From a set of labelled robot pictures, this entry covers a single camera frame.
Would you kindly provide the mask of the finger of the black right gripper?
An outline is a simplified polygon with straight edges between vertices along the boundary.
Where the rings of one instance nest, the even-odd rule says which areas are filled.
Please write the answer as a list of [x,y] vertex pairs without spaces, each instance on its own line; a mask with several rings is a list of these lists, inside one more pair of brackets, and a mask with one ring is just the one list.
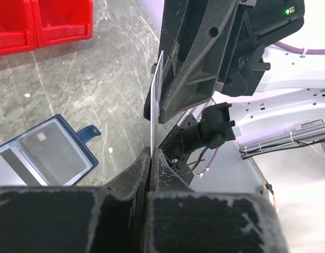
[[150,121],[151,120],[151,91],[148,91],[145,103],[144,103],[144,108],[143,108],[143,116],[146,120]]
[[159,122],[207,102],[213,95],[238,12],[237,1],[165,1],[160,48],[163,84]]

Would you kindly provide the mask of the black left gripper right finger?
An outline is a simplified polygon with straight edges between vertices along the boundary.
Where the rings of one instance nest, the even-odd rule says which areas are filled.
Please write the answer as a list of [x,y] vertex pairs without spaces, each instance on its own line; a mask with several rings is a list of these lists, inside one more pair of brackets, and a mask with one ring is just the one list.
[[257,194],[193,191],[160,149],[151,166],[144,252],[288,252],[276,211]]

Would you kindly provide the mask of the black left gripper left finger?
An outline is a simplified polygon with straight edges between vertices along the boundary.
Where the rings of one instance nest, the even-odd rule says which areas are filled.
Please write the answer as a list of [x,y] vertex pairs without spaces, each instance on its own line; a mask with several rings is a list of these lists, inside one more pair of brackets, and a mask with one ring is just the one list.
[[0,252],[141,252],[151,151],[94,187],[0,187]]

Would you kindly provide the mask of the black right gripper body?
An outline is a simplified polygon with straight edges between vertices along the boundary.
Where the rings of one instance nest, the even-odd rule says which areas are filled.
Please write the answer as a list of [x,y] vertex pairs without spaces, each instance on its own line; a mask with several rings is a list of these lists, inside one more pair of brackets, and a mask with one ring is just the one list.
[[239,37],[218,91],[227,96],[251,96],[271,64],[265,48],[297,32],[304,24],[304,1],[256,1],[245,10]]

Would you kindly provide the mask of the white magnetic stripe card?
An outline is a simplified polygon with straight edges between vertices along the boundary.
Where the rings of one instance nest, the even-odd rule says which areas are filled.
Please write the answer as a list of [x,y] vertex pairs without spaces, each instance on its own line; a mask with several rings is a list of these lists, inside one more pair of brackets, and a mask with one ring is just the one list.
[[163,84],[163,54],[161,51],[153,79],[151,82],[151,98],[150,98],[150,151],[151,156],[157,148],[158,136],[158,120],[160,114],[160,100]]

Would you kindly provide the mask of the blue leather card holder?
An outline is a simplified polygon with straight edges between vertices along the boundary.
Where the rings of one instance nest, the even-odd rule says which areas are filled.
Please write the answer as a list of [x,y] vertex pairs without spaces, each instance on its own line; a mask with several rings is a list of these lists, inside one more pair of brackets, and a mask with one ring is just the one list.
[[75,131],[61,114],[0,145],[1,186],[73,186],[98,160],[87,147],[95,125]]

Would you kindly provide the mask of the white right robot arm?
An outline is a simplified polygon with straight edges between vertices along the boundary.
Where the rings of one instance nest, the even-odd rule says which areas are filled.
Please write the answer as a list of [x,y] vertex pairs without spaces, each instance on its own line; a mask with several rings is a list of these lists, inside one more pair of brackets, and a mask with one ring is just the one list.
[[282,39],[304,1],[165,1],[144,105],[154,164],[199,191],[270,189],[251,159],[325,142],[325,56]]

